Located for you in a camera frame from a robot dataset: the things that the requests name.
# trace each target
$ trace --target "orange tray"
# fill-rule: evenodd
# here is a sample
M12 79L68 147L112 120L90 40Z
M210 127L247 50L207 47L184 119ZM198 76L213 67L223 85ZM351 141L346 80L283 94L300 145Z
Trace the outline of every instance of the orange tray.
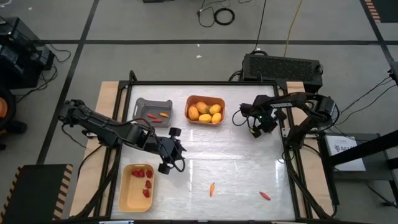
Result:
M189 107L196 106L196 104L198 102L204 102L204 103L207 104L208 107L211 107L211 106L213 106L215 104L220 105L221 106L221 111L220 111L220 113L221 113L221 121L219 121L219 123L217 123L217 124L213 124L213 123L204 123L204 122L200 122L200 121L192 121L191 119L189 119L189 115L188 115ZM190 123L193 123L193 124L204 124L204 125L210 125L210 126L219 126L221 124L221 122L224 121L224 112L225 112L225 102L224 102L223 99L217 98L217 97L192 95L192 96L188 97L187 103L185 104L185 117L188 119L188 121Z
M152 171L152 177L134 177L131 172L134 170L147 170ZM149 198L142 194L145 188L145 182L149 180L151 188L149 190ZM130 164L127 165L122 173L122 180L120 185L119 203L118 207L121 212L144 212L152 205L154 198L154 181L155 172L154 168L148 164Z

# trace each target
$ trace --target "wooden board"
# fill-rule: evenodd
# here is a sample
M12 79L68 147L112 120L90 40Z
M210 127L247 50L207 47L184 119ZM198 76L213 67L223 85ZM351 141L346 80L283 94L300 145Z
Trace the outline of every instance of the wooden board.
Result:
M302 82L287 82L288 93L304 91L304 85ZM298 108L292 108L292 114L295 124L300 124L307 117L307 115ZM305 139L304 143L318 150L316 139ZM305 146L300 150L300 155L308 191L313 195L315 200L324 209L324 211L331 215L333 213L333 206L331 204L325 173L323 172L322 160L310 149L306 149ZM304 203L302 201L303 196L298 188L296 188L296 191L297 197L299 199L298 206L300 208L300 214L302 217L306 217ZM312 212L312 214L314 218L317 217L315 212Z
M95 111L105 116L112 117L113 108L116 101L116 95L118 93L119 82L103 82L98 95L98 101ZM87 148L85 151L85 157L91 153L94 149L99 146L97 138L89 139L87 142ZM77 182L75 196L73 198L72 208L70 210L70 216L79 213L84 206L93 197L96 189L100 182L102 166L105 157L105 147L100 149L98 152L93 154L90 159L85 162L85 165L81 168L80 177ZM106 203L108 198L109 188L104 192L103 203ZM100 215L104 215L104 209L101 207Z

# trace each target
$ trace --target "strawberry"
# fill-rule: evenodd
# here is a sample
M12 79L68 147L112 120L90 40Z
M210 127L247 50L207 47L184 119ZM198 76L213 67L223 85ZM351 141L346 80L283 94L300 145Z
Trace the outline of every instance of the strawberry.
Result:
M145 173L144 173L143 169L139 170L139 176L138 177L145 177Z
M145 196L145 198L149 198L149 190L142 190L142 194Z
M147 170L147 177L148 177L148 178L151 178L151 177L152 177L152 171Z
M145 182L145 187L148 188L148 189L150 188L150 181L149 181L149 180L147 180L147 181Z
M134 177L139 177L139 172L134 170L131 172L131 175L133 175Z

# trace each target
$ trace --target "red pepper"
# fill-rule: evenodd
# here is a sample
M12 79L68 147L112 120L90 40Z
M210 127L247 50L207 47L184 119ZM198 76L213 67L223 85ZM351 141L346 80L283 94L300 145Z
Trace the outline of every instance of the red pepper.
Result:
M145 177L144 170L139 170L139 177Z
M271 200L271 198L270 198L268 195L266 195L266 193L260 192L260 194L261 194L261 196L263 196L265 199Z
M155 115L153 115L153 114L147 114L147 116L148 116L148 118L154 118L154 119L157 119L157 117L156 117Z
M145 198L149 198L149 190L142 190L142 194L145 196Z
M134 170L131 172L131 175L133 175L134 177L139 177L139 172Z
M150 188L150 181L149 181L149 180L147 180L147 181L145 182L145 187L146 187L146 188Z
M152 171L147 170L147 177L148 177L148 178L151 178L151 177L152 177Z

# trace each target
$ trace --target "mango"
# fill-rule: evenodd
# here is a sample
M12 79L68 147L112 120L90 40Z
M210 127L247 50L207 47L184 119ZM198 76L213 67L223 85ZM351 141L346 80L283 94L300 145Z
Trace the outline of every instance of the mango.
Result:
M194 106L189 107L188 116L189 116L189 119L191 119L192 121L198 119L199 118L198 109Z
M202 114L199 116L199 121L204 122L204 123L209 123L211 121L211 115L210 114Z
M198 102L197 103L197 108L198 108L198 111L203 113L203 114L209 113L209 107L204 102Z
M220 105L213 105L209 109L210 114L219 113L220 111L221 111L221 106Z
M217 124L217 123L219 123L221 121L221 114L220 113L215 113L214 115L213 115L213 117L211 118L211 122L213 123L213 124Z

